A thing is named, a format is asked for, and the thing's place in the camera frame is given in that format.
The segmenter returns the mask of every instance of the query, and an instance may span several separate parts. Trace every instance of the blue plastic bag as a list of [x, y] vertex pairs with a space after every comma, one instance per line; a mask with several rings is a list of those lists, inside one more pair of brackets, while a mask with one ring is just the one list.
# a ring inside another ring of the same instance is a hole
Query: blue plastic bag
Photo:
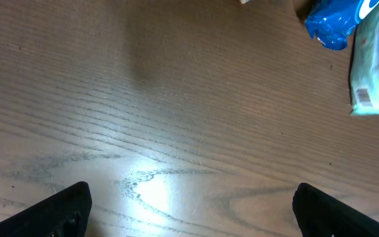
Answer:
[[317, 0], [305, 26], [324, 47], [342, 50], [347, 47], [346, 37], [377, 4], [379, 0]]

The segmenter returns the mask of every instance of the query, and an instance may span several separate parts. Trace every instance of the wood grain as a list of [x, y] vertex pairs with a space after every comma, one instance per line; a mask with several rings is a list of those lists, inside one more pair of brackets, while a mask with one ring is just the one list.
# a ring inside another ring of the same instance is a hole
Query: wood grain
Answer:
[[379, 221], [379, 117], [299, 3], [0, 0], [0, 221], [80, 180], [88, 236], [300, 236], [300, 182]]

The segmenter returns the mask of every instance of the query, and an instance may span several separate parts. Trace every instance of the white logo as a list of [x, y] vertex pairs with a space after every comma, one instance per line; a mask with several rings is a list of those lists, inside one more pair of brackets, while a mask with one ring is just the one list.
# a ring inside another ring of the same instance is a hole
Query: white logo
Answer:
[[363, 1], [361, 9], [359, 10], [359, 18], [361, 20], [363, 20], [379, 4], [379, 1], [373, 7], [369, 7], [370, 3], [371, 0]]

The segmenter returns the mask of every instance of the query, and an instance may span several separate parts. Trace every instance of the barcode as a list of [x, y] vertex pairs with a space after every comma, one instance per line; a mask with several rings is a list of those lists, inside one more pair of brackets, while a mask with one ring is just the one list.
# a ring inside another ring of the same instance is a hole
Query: barcode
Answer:
[[355, 95], [356, 101], [359, 102], [362, 106], [372, 106], [371, 99], [368, 94], [368, 89], [356, 89]]

